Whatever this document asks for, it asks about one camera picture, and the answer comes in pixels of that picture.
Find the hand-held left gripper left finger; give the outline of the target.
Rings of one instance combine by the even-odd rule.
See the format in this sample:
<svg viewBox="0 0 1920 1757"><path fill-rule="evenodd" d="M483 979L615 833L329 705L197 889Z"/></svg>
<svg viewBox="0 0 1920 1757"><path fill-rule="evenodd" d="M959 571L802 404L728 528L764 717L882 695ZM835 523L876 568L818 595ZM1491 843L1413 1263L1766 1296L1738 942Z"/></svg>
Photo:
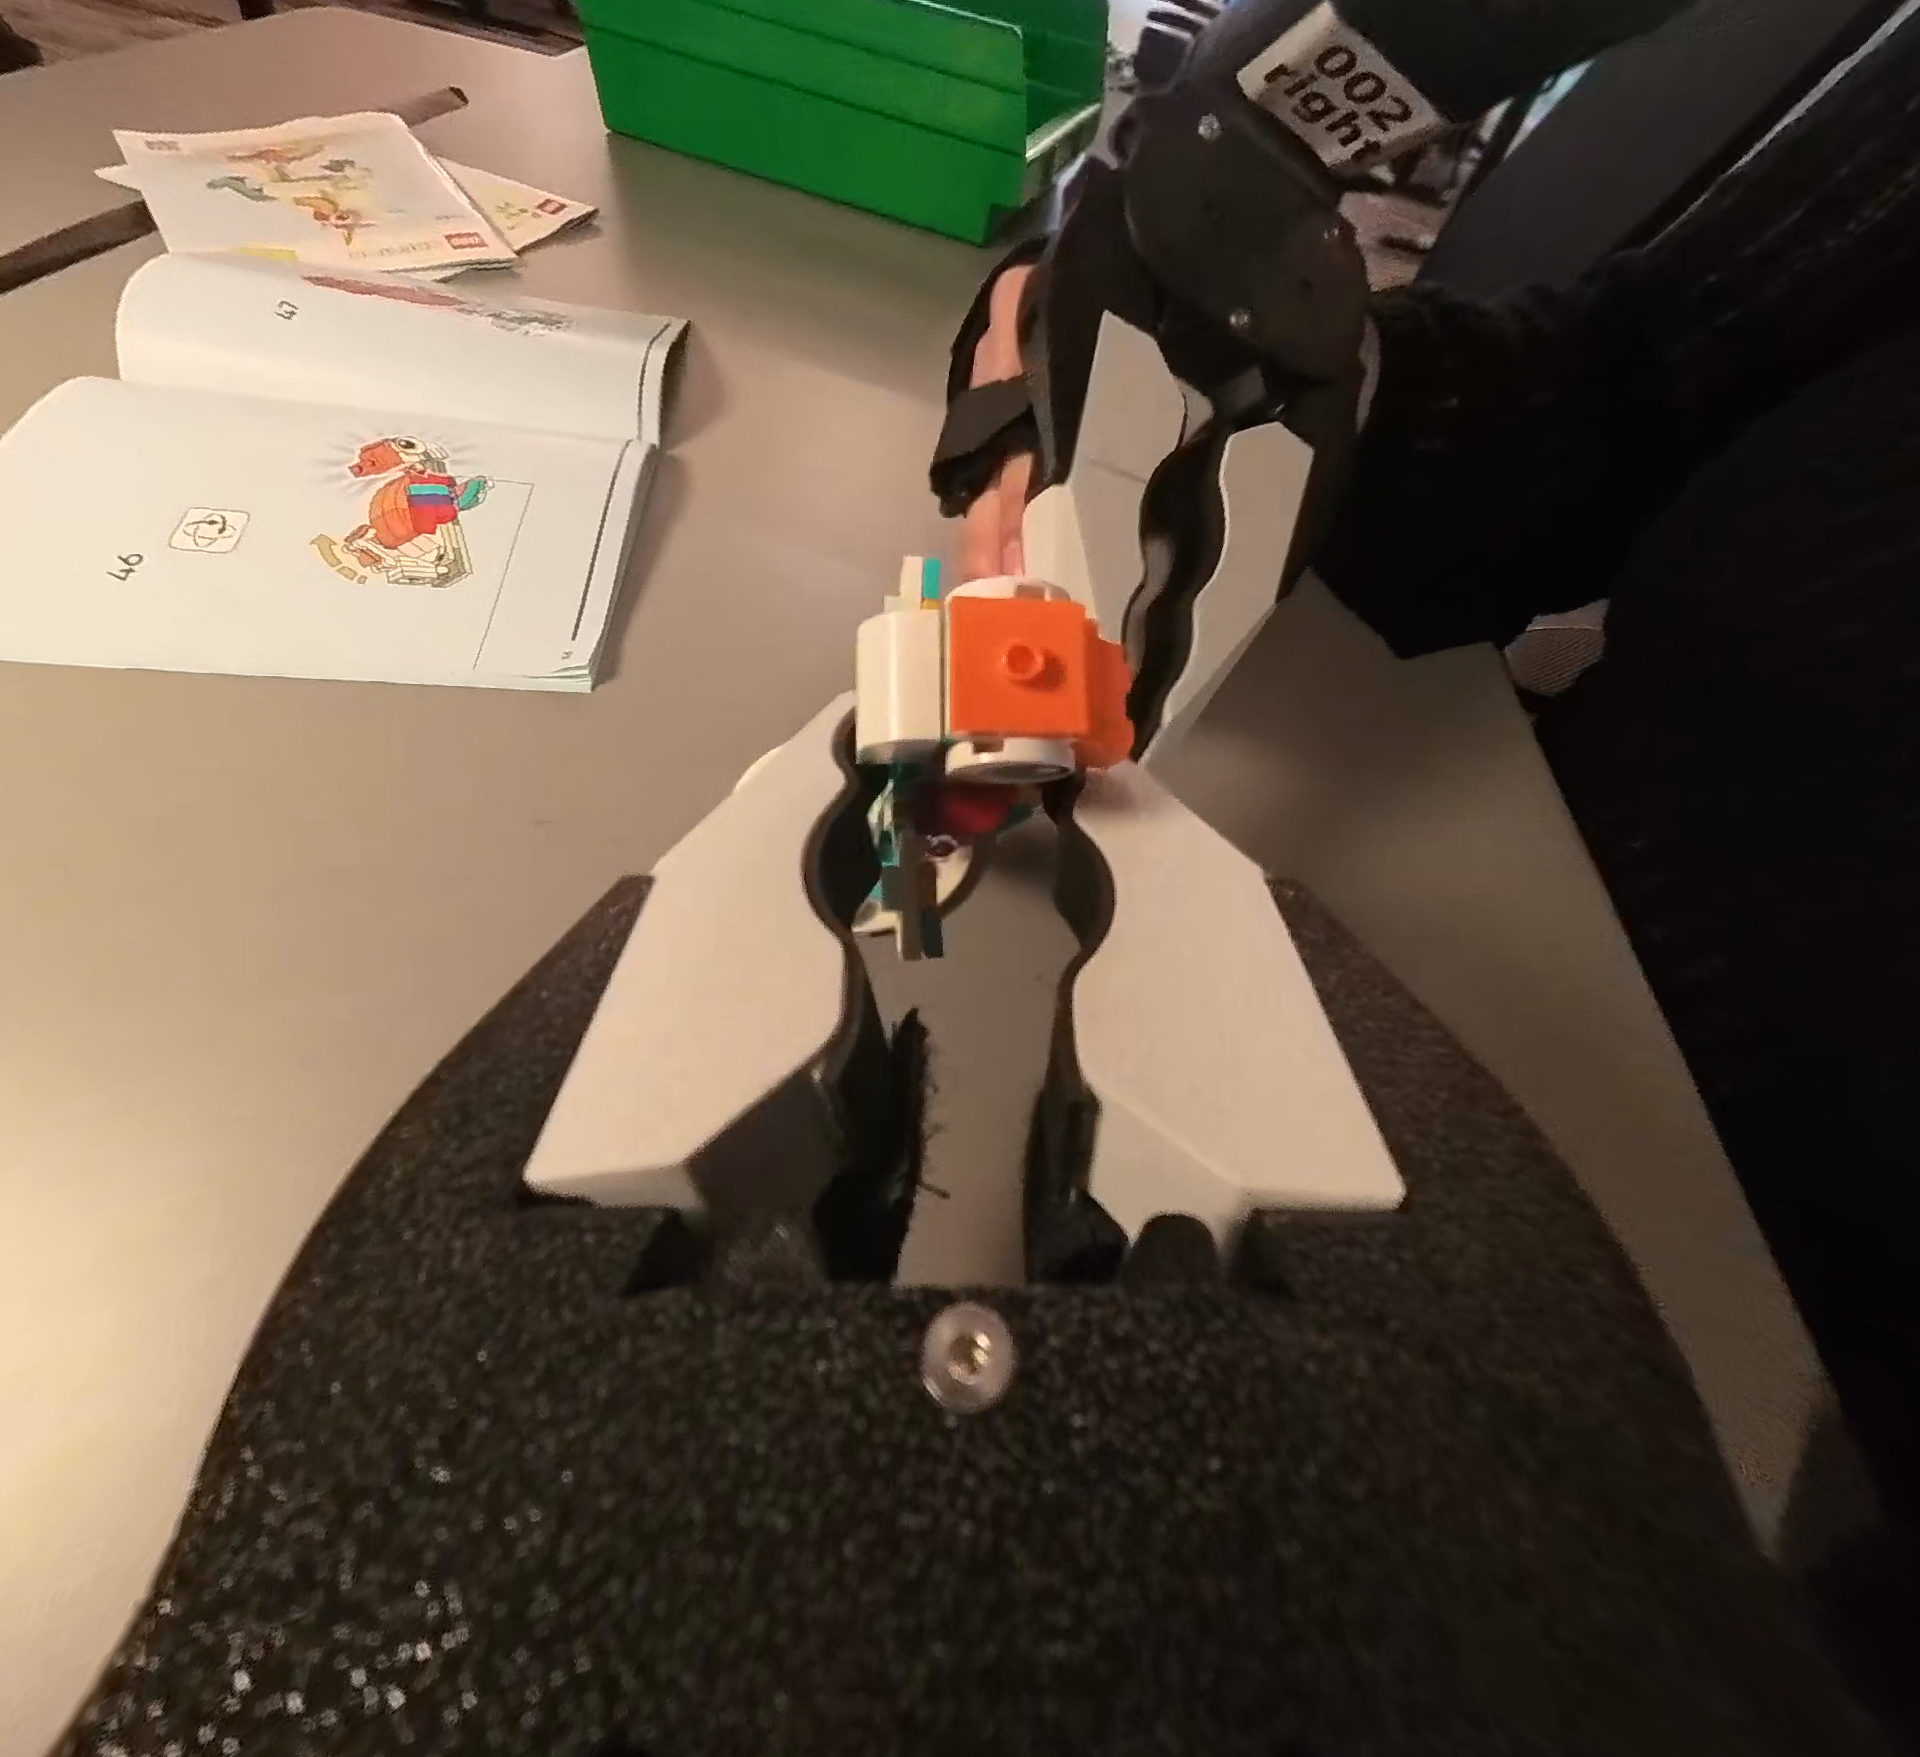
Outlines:
<svg viewBox="0 0 1920 1757"><path fill-rule="evenodd" d="M853 708L828 705L658 858L527 1193L748 1214L811 1209L853 1163L869 805Z"/></svg>

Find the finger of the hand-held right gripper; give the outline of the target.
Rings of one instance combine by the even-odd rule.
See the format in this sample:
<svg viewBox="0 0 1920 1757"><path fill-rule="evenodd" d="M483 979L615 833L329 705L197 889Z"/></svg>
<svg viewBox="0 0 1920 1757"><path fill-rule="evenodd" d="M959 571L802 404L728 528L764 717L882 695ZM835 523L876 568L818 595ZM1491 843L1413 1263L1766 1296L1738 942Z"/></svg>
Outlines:
<svg viewBox="0 0 1920 1757"><path fill-rule="evenodd" d="M1163 755L1270 621L1286 578L1313 450L1284 426L1204 431L1142 504L1144 578L1117 621L1132 667L1132 755Z"/></svg>
<svg viewBox="0 0 1920 1757"><path fill-rule="evenodd" d="M1102 323L1067 475L1025 504L1025 577L1072 595L1092 618L1123 618L1144 578L1147 483L1182 447L1184 387L1162 349Z"/></svg>

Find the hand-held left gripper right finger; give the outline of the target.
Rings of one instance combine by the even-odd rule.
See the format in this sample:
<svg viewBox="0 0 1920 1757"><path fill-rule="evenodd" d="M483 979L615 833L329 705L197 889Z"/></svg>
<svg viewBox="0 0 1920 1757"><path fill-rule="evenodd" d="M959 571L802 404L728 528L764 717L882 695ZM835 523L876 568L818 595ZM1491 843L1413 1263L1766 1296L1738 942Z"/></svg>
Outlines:
<svg viewBox="0 0 1920 1757"><path fill-rule="evenodd" d="M1266 873L1144 768L1047 805L1077 949L1047 1046L1047 1258L1163 1219L1231 1261L1261 1214L1393 1214L1404 1176Z"/></svg>

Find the orange lego seahorse figure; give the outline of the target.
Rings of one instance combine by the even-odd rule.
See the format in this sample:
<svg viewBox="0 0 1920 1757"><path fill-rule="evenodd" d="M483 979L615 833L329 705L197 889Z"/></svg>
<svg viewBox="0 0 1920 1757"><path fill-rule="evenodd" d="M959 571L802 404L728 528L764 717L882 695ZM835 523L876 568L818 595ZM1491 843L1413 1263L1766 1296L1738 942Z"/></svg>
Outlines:
<svg viewBox="0 0 1920 1757"><path fill-rule="evenodd" d="M853 928L906 960L945 952L996 835L1052 784L1123 761L1129 664L1092 612L1043 578L945 590L906 555L853 644L853 759L872 782L876 885Z"/></svg>

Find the instruction booklet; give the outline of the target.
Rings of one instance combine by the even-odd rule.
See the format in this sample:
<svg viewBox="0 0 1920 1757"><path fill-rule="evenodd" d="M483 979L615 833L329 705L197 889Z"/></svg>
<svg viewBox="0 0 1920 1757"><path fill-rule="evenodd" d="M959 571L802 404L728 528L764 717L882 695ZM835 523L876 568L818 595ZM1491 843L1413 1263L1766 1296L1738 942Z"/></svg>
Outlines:
<svg viewBox="0 0 1920 1757"><path fill-rule="evenodd" d="M592 689L684 334L157 257L2 433L2 661Z"/></svg>
<svg viewBox="0 0 1920 1757"><path fill-rule="evenodd" d="M115 132L170 254L361 273L507 266L513 244L391 112L217 133Z"/></svg>

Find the person's right forearm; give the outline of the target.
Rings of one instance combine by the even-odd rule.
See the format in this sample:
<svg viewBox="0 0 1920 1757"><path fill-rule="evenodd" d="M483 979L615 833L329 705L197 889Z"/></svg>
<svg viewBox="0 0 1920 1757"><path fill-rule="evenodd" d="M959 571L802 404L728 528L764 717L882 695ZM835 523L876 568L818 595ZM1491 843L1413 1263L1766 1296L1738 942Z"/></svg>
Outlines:
<svg viewBox="0 0 1920 1757"><path fill-rule="evenodd" d="M1378 294L1313 571L1398 655L1587 605L1716 450L1905 330L1915 287L1916 78L1861 66L1572 286Z"/></svg>

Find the person's right hand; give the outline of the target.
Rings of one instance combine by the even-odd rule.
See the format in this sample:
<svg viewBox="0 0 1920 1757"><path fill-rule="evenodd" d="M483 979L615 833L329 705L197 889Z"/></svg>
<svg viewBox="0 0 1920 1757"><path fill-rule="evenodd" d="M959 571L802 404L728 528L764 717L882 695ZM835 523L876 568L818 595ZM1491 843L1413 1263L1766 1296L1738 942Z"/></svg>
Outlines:
<svg viewBox="0 0 1920 1757"><path fill-rule="evenodd" d="M1025 376L1025 290L1033 266L1010 266L990 286L986 323L973 349L969 387L998 386ZM1010 450L996 467L993 483L969 501L962 517L955 544L955 572L962 582L998 572L1025 572L1022 520L1036 475L1036 454Z"/></svg>

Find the green plastic bin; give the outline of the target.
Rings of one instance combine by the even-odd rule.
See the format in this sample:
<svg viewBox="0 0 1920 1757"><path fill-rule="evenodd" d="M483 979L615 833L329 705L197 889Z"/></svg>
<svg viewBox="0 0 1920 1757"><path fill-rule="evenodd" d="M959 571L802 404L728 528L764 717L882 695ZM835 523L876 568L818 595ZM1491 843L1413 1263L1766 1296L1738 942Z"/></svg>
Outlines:
<svg viewBox="0 0 1920 1757"><path fill-rule="evenodd" d="M1110 0L571 0L605 129L963 244L1092 146Z"/></svg>

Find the person's black top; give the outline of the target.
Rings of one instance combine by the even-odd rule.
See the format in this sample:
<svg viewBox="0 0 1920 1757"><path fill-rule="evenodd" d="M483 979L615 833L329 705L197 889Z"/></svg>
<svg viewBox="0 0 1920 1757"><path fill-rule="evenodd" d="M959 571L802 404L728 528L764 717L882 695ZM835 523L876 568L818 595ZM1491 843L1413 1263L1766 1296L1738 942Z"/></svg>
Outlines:
<svg viewBox="0 0 1920 1757"><path fill-rule="evenodd" d="M1915 1549L1916 327L1746 393L1530 590L1607 602L1542 749Z"/></svg>

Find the small folded leaflet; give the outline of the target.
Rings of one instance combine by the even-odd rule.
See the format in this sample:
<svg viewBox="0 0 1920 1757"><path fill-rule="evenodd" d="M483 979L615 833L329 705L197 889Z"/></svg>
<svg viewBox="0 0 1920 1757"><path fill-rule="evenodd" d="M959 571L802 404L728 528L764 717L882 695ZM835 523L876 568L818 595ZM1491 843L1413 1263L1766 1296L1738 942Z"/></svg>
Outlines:
<svg viewBox="0 0 1920 1757"><path fill-rule="evenodd" d="M513 257L525 257L552 236L587 229L598 217L598 209L590 202L523 185L484 169L455 159L441 159L438 165Z"/></svg>

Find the closed instruction booklet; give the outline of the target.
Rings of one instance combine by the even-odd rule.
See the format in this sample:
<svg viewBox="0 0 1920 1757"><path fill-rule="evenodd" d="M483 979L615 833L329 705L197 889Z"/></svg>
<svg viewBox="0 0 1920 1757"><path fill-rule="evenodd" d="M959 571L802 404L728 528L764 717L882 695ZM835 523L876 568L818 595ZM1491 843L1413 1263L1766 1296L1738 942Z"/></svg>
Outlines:
<svg viewBox="0 0 1920 1757"><path fill-rule="evenodd" d="M217 133L115 132L170 254L361 273L507 266L513 244L391 112Z"/></svg>

